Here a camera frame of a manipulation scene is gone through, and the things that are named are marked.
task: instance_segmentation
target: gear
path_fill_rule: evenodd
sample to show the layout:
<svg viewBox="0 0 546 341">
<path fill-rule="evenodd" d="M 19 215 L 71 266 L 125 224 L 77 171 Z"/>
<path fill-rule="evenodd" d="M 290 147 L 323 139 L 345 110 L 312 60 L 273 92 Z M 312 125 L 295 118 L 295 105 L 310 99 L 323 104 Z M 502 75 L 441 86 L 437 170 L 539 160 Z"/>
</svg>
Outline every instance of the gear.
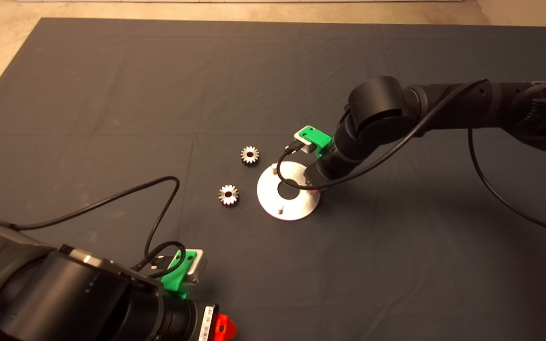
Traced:
<svg viewBox="0 0 546 341">
<path fill-rule="evenodd" d="M 218 192 L 220 202 L 225 206 L 233 206 L 239 200 L 239 190 L 232 184 L 223 186 Z"/>
<path fill-rule="evenodd" d="M 246 166 L 254 166 L 258 163 L 258 158 L 260 158 L 260 153 L 255 147 L 249 146 L 245 147 L 241 151 L 241 161 Z"/>
</svg>

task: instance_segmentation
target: floor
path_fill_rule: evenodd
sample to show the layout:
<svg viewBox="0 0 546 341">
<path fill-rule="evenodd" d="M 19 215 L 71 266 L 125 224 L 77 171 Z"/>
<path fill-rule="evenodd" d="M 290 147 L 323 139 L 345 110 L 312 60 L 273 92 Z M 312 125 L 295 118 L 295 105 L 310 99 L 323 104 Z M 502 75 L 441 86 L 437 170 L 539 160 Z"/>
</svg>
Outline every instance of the floor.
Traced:
<svg viewBox="0 0 546 341">
<path fill-rule="evenodd" d="M 325 4 L 16 2 L 0 0 L 0 75 L 41 17 L 385 24 L 546 25 L 546 1 L 523 15 L 522 0 Z"/>
</svg>

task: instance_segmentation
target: circular metal plate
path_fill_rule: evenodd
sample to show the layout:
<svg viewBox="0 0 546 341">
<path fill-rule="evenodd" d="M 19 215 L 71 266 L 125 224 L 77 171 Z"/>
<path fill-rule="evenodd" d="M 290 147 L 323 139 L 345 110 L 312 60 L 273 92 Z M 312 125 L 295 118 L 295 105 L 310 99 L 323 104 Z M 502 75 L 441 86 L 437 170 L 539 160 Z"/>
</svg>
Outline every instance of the circular metal plate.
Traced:
<svg viewBox="0 0 546 341">
<path fill-rule="evenodd" d="M 281 179 L 277 176 L 277 163 L 264 170 L 258 185 L 256 194 L 260 205 L 268 214 L 281 220 L 298 220 L 310 215 L 319 203 L 319 192 L 317 190 L 299 191 L 299 195 L 294 199 L 285 199 L 280 196 L 277 186 Z M 306 185 L 307 179 L 303 174 L 306 167 L 296 162 L 282 162 L 282 175 L 286 179 L 292 179 L 299 185 Z"/>
</svg>

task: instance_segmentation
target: barcode sticker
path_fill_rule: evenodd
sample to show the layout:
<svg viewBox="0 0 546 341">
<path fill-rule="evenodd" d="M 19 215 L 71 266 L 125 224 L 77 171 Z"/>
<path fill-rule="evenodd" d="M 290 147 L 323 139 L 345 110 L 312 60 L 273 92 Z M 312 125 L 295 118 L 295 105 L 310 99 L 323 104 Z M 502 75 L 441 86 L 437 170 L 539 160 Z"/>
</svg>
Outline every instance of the barcode sticker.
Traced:
<svg viewBox="0 0 546 341">
<path fill-rule="evenodd" d="M 199 341 L 208 341 L 210 336 L 210 326 L 212 325 L 212 316 L 214 315 L 214 307 L 206 306 L 203 312 L 203 320 L 201 321 L 201 332 L 199 333 Z"/>
</svg>

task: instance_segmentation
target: green 3d-printed bracket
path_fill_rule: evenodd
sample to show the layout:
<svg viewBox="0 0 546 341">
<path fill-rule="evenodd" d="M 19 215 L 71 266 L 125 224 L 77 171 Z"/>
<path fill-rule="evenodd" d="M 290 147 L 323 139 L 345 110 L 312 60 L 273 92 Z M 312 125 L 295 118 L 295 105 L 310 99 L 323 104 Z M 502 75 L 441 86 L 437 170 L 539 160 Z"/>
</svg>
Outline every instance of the green 3d-printed bracket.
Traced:
<svg viewBox="0 0 546 341">
<path fill-rule="evenodd" d="M 328 134 L 312 126 L 304 127 L 297 133 L 297 136 L 315 145 L 315 154 L 318 158 L 324 154 L 328 144 L 332 141 L 332 138 Z"/>
<path fill-rule="evenodd" d="M 187 276 L 187 272 L 191 268 L 191 264 L 193 264 L 195 261 L 195 257 L 197 257 L 197 252 L 187 251 L 184 262 L 180 264 L 178 269 L 165 275 L 164 277 L 161 277 L 161 283 L 163 283 L 163 287 L 166 291 L 170 291 L 180 298 L 187 298 L 189 295 L 189 289 L 185 285 L 182 285 L 182 281 L 184 280 L 184 277 Z M 179 260 L 180 251 L 176 253 L 174 259 L 167 268 L 169 269 L 173 267 Z"/>
</svg>

